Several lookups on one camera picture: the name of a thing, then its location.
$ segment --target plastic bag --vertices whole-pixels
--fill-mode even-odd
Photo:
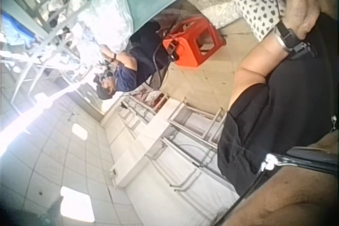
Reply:
[[[89,9],[81,14],[98,44],[115,53],[123,51],[133,34],[133,20],[127,0],[92,0]]]

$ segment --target red plastic stool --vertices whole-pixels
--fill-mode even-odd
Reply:
[[[212,38],[214,45],[211,49],[202,50],[198,38],[206,32]],[[194,17],[181,22],[166,37],[163,45],[168,50],[175,45],[175,52],[179,57],[175,62],[177,65],[197,67],[221,46],[226,45],[226,41],[206,18]]]

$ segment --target hair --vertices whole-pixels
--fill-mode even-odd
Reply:
[[[113,95],[115,94],[115,91],[109,94],[108,91],[101,86],[99,75],[95,75],[93,82],[96,83],[96,94],[99,97],[99,99],[108,100],[108,99],[111,99]]]

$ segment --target hand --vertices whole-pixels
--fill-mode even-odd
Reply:
[[[112,62],[114,60],[114,52],[111,51],[106,45],[100,45],[101,55],[108,62]]]
[[[314,27],[319,14],[317,0],[286,0],[286,14],[282,21],[300,40],[303,40]]]

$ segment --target white polka dot pillow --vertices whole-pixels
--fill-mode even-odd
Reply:
[[[255,37],[261,41],[278,23],[278,7],[275,0],[232,0],[246,22],[250,25]],[[280,15],[285,12],[284,3],[278,0]]]

